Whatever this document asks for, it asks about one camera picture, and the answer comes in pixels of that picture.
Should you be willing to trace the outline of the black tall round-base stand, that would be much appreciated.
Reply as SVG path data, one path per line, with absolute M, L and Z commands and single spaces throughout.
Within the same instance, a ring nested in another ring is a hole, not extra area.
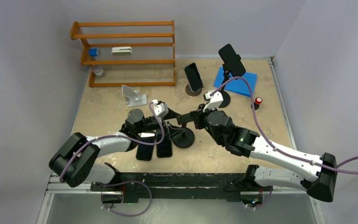
M 229 69 L 227 68 L 226 64 L 223 64 L 222 65 L 223 67 L 223 76 L 224 76 L 224 79 L 222 81 L 222 84 L 224 84 L 226 81 L 228 81 L 230 79 L 230 71 Z M 225 91 L 225 86 L 223 86 L 219 92 L 221 93 L 222 97 L 223 97 L 223 102 L 221 103 L 221 105 L 219 106 L 219 108 L 225 108 L 227 107 L 230 102 L 231 102 L 231 97 L 230 95 Z

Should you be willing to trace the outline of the phone on tall stand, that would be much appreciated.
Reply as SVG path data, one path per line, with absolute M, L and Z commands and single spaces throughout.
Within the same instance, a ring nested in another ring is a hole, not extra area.
M 224 62 L 223 67 L 234 77 L 242 77 L 246 69 L 241 62 L 241 56 L 238 55 L 231 44 L 226 44 L 219 51 L 219 56 Z

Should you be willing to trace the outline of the blue foam mat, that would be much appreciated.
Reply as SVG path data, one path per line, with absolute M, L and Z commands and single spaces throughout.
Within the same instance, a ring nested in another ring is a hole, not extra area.
M 247 80 L 247 82 L 249 83 L 249 85 L 251 87 L 252 93 L 254 93 L 258 75 L 255 73 L 246 72 L 242 77 Z M 224 79 L 224 70 L 223 70 L 223 67 L 220 67 L 217 72 L 217 76 L 215 78 L 213 86 L 215 88 L 221 86 L 223 79 Z M 234 92 L 234 93 L 246 96 L 246 97 L 250 97 L 250 93 L 249 93 L 249 89 L 248 89 L 247 85 L 245 84 L 244 81 L 241 81 L 239 79 L 228 83 L 225 86 L 225 90 Z

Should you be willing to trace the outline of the black phone from silver stand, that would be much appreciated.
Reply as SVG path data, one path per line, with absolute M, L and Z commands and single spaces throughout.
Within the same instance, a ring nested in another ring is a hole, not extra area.
M 146 132 L 140 134 L 140 141 L 142 142 L 154 143 L 155 139 L 155 132 Z M 154 145 L 139 144 L 137 147 L 136 159 L 139 161 L 150 161 L 152 159 L 153 150 Z

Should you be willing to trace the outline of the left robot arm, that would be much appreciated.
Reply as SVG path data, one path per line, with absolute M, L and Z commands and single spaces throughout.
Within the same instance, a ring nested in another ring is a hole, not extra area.
M 120 186 L 117 171 L 109 165 L 97 164 L 97 158 L 113 153 L 129 152 L 136 147 L 154 148 L 171 140 L 172 132 L 168 120 L 180 114 L 163 102 L 150 104 L 152 112 L 145 117 L 140 109 L 133 109 L 121 129 L 102 136 L 72 134 L 49 161 L 49 168 L 64 182 L 74 188 L 83 182 L 101 182 L 109 191 Z

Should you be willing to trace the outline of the small clear plastic jar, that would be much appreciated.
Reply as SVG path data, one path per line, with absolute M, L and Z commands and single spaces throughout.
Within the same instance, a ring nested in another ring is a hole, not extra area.
M 92 73 L 97 77 L 101 77 L 104 74 L 102 65 L 92 65 L 90 67 L 90 69 L 91 69 Z

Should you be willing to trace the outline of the red black button knob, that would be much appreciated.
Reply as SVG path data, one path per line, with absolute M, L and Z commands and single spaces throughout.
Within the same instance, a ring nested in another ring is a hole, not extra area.
M 256 97 L 251 105 L 251 108 L 253 108 L 254 110 L 258 110 L 262 102 L 263 99 L 261 97 Z

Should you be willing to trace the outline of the phone on wooden puck stand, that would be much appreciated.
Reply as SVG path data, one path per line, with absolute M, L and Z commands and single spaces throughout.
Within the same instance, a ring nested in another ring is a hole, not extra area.
M 184 68 L 184 73 L 193 91 L 200 89 L 203 82 L 196 66 L 196 63 L 191 63 Z

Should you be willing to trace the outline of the silver folding phone stand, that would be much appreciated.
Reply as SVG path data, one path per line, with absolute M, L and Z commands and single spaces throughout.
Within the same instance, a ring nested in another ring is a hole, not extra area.
M 127 107 L 142 106 L 147 104 L 147 96 L 145 94 L 139 94 L 139 90 L 132 89 L 126 85 L 122 85 L 121 89 Z

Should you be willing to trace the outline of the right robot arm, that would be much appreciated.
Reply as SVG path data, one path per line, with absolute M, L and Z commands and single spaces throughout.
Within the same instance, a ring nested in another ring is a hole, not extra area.
M 279 169 L 249 166 L 243 184 L 249 190 L 269 185 L 295 188 L 323 202 L 334 198 L 337 172 L 336 157 L 330 153 L 313 155 L 279 144 L 267 142 L 258 132 L 236 126 L 223 111 L 201 109 L 179 115 L 180 125 L 190 122 L 198 130 L 205 129 L 217 145 L 231 154 L 268 161 Z

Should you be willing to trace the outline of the orange wooden rack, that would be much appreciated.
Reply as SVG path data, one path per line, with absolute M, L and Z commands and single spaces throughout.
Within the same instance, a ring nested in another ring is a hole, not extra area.
M 82 66 L 102 66 L 115 77 L 98 81 L 89 72 L 92 87 L 175 86 L 175 21 L 73 22 L 69 32 L 82 46 Z

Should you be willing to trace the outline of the white flat device on rack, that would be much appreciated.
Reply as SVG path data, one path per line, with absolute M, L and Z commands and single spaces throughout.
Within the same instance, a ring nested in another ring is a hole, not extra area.
M 125 47 L 112 47 L 111 54 L 113 56 L 127 56 L 132 54 L 132 47 L 125 46 Z

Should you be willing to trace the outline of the blue white small box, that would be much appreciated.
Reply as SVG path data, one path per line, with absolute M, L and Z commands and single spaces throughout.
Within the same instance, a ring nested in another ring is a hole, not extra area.
M 99 48 L 90 48 L 89 49 L 89 56 L 90 57 L 97 57 L 100 55 L 100 49 Z

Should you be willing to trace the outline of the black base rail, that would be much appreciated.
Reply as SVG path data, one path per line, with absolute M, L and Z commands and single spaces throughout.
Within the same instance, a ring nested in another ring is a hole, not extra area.
M 124 193 L 124 203 L 139 199 L 221 199 L 251 203 L 246 192 L 269 192 L 245 173 L 118 173 L 108 184 L 92 183 L 91 191 Z

